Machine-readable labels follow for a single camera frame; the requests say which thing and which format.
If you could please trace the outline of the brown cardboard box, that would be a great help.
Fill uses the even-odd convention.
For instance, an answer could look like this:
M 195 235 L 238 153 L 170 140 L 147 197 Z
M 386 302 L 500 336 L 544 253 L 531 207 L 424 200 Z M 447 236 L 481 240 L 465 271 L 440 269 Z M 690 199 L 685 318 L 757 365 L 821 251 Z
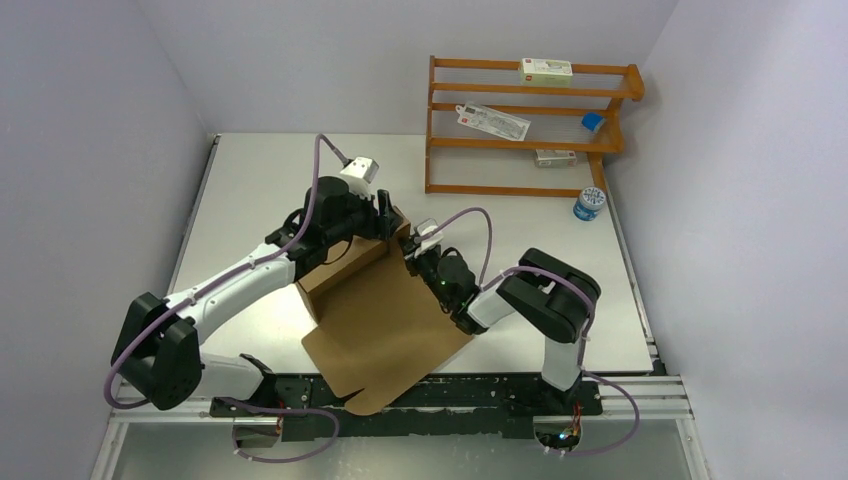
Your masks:
M 404 219 L 387 242 L 356 237 L 334 246 L 334 263 L 297 283 L 316 323 L 302 345 L 357 416 L 380 412 L 473 339 L 409 275 L 399 243 L 410 229 Z

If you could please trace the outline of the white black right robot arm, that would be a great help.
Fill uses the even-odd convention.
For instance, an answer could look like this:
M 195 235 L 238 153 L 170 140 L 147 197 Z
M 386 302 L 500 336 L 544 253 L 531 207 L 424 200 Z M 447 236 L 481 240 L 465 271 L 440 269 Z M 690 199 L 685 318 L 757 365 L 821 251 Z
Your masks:
M 401 246 L 405 266 L 437 299 L 459 330 L 481 335 L 513 314 L 545 337 L 539 391 L 542 406 L 562 414 L 578 399 L 586 335 L 601 297 L 588 274 L 530 248 L 498 278 L 479 286 L 464 257 L 454 248 L 427 250 L 409 241 Z

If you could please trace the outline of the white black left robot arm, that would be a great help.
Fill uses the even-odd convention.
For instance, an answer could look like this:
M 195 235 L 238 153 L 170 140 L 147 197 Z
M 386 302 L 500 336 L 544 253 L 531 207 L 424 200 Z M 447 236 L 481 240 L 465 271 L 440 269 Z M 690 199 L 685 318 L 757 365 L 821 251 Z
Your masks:
M 159 410 L 209 396 L 235 399 L 254 416 L 268 413 L 277 400 L 272 370 L 249 354 L 206 354 L 203 344 L 259 299 L 324 265 L 332 247 L 356 237 L 387 242 L 401 223 L 388 191 L 360 196 L 349 180 L 318 178 L 303 207 L 236 264 L 168 297 L 146 292 L 131 302 L 112 354 L 105 399 L 115 409 L 129 409 L 112 393 L 120 376 L 141 394 L 141 405 Z

